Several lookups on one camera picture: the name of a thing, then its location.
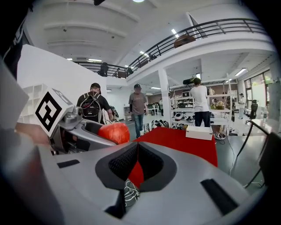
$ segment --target black metal railing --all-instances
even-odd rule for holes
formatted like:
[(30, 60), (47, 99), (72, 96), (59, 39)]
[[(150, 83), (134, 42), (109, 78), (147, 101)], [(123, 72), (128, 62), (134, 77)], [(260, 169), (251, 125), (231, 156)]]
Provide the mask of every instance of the black metal railing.
[(267, 34), (262, 24), (253, 19), (231, 18), (205, 22), (177, 32), (179, 35), (178, 38), (176, 38), (176, 34), (173, 34), (158, 42), (133, 61), (129, 65), (129, 68), (134, 72), (157, 57), (179, 46), (212, 35), (235, 32)]
[(126, 67), (111, 65), (111, 64), (103, 64), (100, 62), (75, 62), (101, 76), (113, 76), (118, 78), (126, 78), (128, 77), (128, 70)]

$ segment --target cardboard box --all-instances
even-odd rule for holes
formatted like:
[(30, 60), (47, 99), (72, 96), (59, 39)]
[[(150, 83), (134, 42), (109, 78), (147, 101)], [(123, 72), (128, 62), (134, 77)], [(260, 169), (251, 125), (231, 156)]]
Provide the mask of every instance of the cardboard box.
[(188, 126), (186, 128), (187, 138), (196, 138), (202, 140), (211, 140), (213, 137), (213, 131), (211, 127), (194, 127)]

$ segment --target dark pants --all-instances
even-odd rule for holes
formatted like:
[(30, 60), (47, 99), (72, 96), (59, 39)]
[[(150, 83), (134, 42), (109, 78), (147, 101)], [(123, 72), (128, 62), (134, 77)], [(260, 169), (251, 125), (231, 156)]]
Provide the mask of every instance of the dark pants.
[(195, 126), (197, 126), (197, 127), (201, 126), (202, 120), (204, 121), (205, 127), (211, 126), (209, 111), (207, 111), (207, 112), (195, 112)]
[(139, 138), (141, 136), (140, 131), (142, 131), (144, 115), (143, 114), (141, 114), (141, 115), (133, 114), (133, 118), (134, 118), (134, 121), (135, 121), (136, 135), (137, 135), (137, 138)]

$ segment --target red cloth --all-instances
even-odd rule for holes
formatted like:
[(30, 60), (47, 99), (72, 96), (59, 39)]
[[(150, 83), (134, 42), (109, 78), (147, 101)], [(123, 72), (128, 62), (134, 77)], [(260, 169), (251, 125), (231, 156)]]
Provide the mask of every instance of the red cloth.
[[(134, 142), (149, 142), (166, 146), (168, 148), (199, 156), (214, 166), (218, 166), (214, 136), (211, 141), (187, 138), (185, 137), (185, 131), (157, 127), (134, 140)], [(140, 187), (140, 184), (144, 182), (144, 175), (139, 162), (137, 162), (130, 173), (129, 179), (137, 187)]]

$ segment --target pillar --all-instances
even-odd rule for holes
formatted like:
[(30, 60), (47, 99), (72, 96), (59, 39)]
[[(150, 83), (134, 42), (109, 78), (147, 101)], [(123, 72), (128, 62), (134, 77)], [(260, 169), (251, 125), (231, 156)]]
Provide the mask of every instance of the pillar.
[(163, 120), (169, 123), (171, 127), (171, 102), (169, 97), (169, 83), (168, 77), (165, 69), (158, 70), (159, 80), (160, 80), (160, 87), (161, 87), (161, 94), (163, 100)]

